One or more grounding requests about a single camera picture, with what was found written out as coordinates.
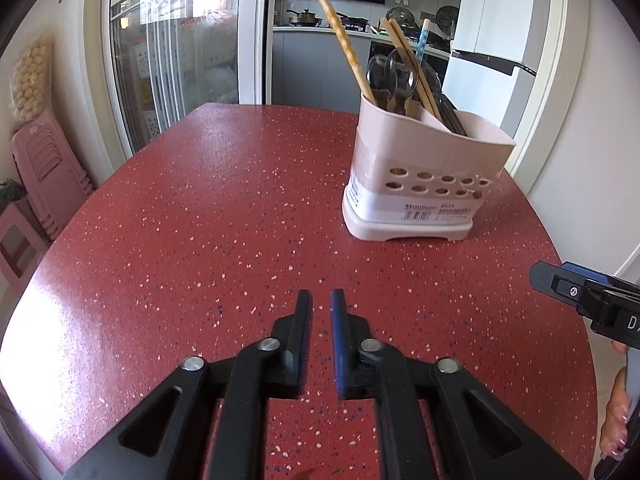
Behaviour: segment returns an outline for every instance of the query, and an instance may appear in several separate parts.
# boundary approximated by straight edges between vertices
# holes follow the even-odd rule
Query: chopsticks
[[[407,38],[402,33],[402,29],[400,28],[400,25],[398,25],[398,22],[396,22],[396,20],[394,20],[393,18],[391,20],[384,18],[383,20],[380,21],[380,23],[382,24],[382,27],[386,30],[386,33],[391,38],[391,41],[393,42],[394,47],[405,49],[406,51],[409,51],[409,52],[412,51],[411,46],[407,41]],[[415,59],[414,56],[406,56],[409,59],[405,59],[404,58],[405,56],[402,54],[402,52],[403,51],[401,50],[400,53],[402,56],[402,61],[405,64],[413,66],[414,70],[418,74],[418,86],[416,90],[418,92],[418,97],[420,98],[422,107],[428,112],[430,112],[431,115],[436,117],[437,120],[442,122],[442,116],[440,115],[440,110],[438,110],[438,105],[436,104],[436,100],[433,97],[433,93],[429,88],[429,84],[427,83],[427,78],[424,76],[424,73],[422,72],[422,68],[420,67],[420,65],[418,64],[418,61]]]
[[[427,18],[422,22],[422,30],[420,31],[420,40],[418,40],[418,48],[415,51],[415,59],[418,60],[418,65],[422,64],[422,56],[424,56],[424,48],[427,46],[427,40],[429,39],[429,20]]]
[[[353,45],[351,45],[351,41],[349,40],[347,33],[344,31],[340,18],[338,18],[338,15],[335,13],[334,6],[332,6],[329,0],[318,1],[320,2],[320,5],[322,5],[322,10],[324,10],[327,20],[331,23],[331,27],[334,30],[335,35],[338,37],[342,51],[347,57],[347,61],[351,67],[351,71],[353,72],[353,75],[356,76],[356,81],[358,82],[362,95],[364,95],[365,99],[371,104],[378,106],[375,97],[373,97],[371,86],[369,86],[367,78],[362,71],[362,67],[360,66],[358,57],[353,49]]]

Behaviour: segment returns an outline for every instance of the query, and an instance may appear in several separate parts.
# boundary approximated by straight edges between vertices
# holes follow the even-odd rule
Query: label
[[[405,225],[458,225],[471,221],[482,200],[413,198],[378,194],[366,189],[351,168],[347,200],[363,220]]]

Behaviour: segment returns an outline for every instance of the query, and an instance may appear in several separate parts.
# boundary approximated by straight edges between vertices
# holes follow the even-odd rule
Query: fan
[[[398,22],[398,25],[413,25],[415,26],[414,14],[405,7],[392,7],[386,13],[386,18],[390,20],[393,18]]]
[[[450,5],[440,7],[438,12],[436,12],[436,24],[440,27],[440,30],[450,38],[453,37],[456,31],[459,14],[460,9]]]

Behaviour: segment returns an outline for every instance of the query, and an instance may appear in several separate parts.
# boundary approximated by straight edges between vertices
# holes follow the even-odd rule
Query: pink utensil holder
[[[515,142],[469,112],[468,137],[451,133],[418,103],[406,116],[361,99],[351,176],[342,197],[349,232],[360,240],[464,239]]]

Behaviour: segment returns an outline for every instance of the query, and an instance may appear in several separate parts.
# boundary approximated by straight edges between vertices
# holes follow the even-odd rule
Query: metal spoon
[[[386,104],[391,99],[389,88],[386,85],[385,65],[386,56],[383,54],[373,56],[367,65],[367,82],[371,86],[373,97],[375,97],[378,106],[383,110],[386,110]]]
[[[396,48],[386,58],[386,85],[396,99],[396,114],[405,115],[404,103],[418,86],[418,75],[411,64],[413,55],[414,53],[407,49]]]
[[[468,137],[465,127],[462,125],[454,111],[455,108],[453,104],[449,101],[447,96],[442,93],[442,85],[440,84],[440,78],[436,71],[424,58],[422,59],[420,68],[422,69],[422,72],[424,72],[425,78],[427,78],[427,83],[433,93],[433,99],[436,101],[436,104],[440,109],[444,125],[455,134]]]

